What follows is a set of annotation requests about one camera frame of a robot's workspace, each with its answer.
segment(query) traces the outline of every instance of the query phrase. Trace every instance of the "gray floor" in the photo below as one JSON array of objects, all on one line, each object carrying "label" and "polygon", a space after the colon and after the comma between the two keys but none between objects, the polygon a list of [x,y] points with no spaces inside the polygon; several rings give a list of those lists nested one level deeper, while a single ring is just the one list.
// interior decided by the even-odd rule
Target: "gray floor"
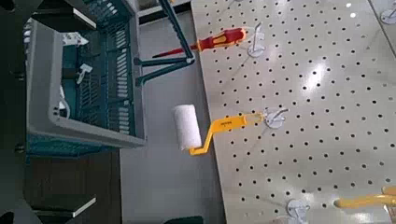
[{"label": "gray floor", "polygon": [[[189,43],[194,43],[191,13],[178,18]],[[168,20],[144,25],[140,32],[143,59],[179,48]],[[214,150],[200,157],[180,151],[172,114],[176,105],[195,105],[204,138],[210,121],[199,61],[149,81],[144,94],[148,145],[120,152],[124,223],[154,224],[188,216],[203,216],[210,224],[225,223]]]}]

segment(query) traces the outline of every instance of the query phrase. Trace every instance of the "white roller cover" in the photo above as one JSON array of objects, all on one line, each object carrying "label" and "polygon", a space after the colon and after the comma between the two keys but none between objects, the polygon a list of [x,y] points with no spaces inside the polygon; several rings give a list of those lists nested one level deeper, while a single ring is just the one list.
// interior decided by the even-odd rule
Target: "white roller cover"
[{"label": "white roller cover", "polygon": [[201,147],[202,140],[194,105],[175,106],[174,115],[180,149]]}]

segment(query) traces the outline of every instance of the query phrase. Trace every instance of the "gray basket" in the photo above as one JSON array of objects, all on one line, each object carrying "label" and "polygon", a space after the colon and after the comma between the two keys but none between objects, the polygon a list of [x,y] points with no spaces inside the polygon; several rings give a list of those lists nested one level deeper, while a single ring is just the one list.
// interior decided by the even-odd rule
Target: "gray basket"
[{"label": "gray basket", "polygon": [[[143,114],[143,106],[141,99],[134,100],[134,94],[141,97],[141,90],[134,90],[131,46],[126,44],[117,47],[112,45],[114,41],[111,39],[122,29],[129,38],[129,24],[120,20],[105,20],[104,23],[106,25],[103,24],[97,32],[98,35],[108,35],[105,46],[111,49],[99,49],[101,54],[93,55],[93,51],[97,52],[98,49],[89,49],[88,45],[87,48],[79,48],[79,60],[83,58],[84,62],[90,63],[93,72],[78,87],[77,116],[75,119],[66,119],[59,116],[58,108],[63,36],[39,22],[32,22],[27,62],[29,155],[75,158],[93,152],[118,147],[141,147],[145,144],[143,126],[135,126],[136,120],[138,124],[143,124],[143,118],[135,116]],[[83,35],[87,38],[95,36],[93,33]],[[120,66],[126,61],[128,63],[125,66]],[[100,66],[103,64],[105,73],[101,72]],[[123,76],[127,79],[122,82],[119,79],[120,69],[124,69],[122,73],[127,74]],[[125,89],[126,94],[118,94],[119,88]]]}]

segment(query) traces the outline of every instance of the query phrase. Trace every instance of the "white pegboard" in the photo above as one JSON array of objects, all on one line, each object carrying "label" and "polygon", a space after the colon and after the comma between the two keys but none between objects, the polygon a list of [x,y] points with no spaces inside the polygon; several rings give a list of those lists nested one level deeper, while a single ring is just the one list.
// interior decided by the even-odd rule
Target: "white pegboard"
[{"label": "white pegboard", "polygon": [[310,223],[390,222],[383,206],[341,210],[340,197],[396,181],[396,64],[367,1],[195,0],[198,38],[262,21],[249,43],[200,54],[212,120],[286,107],[285,125],[214,138],[227,223],[270,223],[291,199]]}]

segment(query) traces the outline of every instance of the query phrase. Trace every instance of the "paint roller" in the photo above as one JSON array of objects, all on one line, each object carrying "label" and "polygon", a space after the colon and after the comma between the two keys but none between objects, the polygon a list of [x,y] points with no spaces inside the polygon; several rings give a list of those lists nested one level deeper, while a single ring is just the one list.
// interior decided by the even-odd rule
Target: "paint roller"
[{"label": "paint roller", "polygon": [[282,117],[282,113],[287,111],[289,110],[282,108],[274,112],[267,110],[264,113],[216,119],[211,123],[207,131],[205,143],[202,146],[194,105],[178,105],[174,108],[178,143],[181,150],[187,149],[192,156],[205,154],[209,150],[213,134],[224,133],[232,129],[242,128],[243,126],[264,121],[270,128],[277,129],[282,126],[285,120]]}]

